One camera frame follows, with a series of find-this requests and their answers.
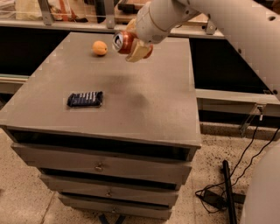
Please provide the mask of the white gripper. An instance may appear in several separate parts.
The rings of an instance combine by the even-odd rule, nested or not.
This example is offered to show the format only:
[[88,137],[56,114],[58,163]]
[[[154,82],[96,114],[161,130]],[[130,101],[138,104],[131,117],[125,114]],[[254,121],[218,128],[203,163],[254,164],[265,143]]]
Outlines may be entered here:
[[170,34],[172,28],[199,14],[199,11],[190,6],[189,0],[151,0],[146,3],[136,18],[132,18],[126,25],[125,31],[136,33],[138,37],[133,40],[126,60],[142,60],[150,52],[151,44],[159,44]]

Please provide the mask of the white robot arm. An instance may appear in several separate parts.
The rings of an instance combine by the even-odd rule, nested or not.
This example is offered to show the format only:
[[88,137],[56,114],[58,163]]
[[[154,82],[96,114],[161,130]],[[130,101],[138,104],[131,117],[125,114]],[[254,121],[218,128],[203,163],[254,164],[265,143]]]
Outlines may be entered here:
[[[196,14],[207,15],[270,91],[280,91],[280,17],[254,0],[151,0],[129,22],[136,34],[127,61],[144,58],[151,44]],[[257,163],[240,224],[280,224],[280,141]]]

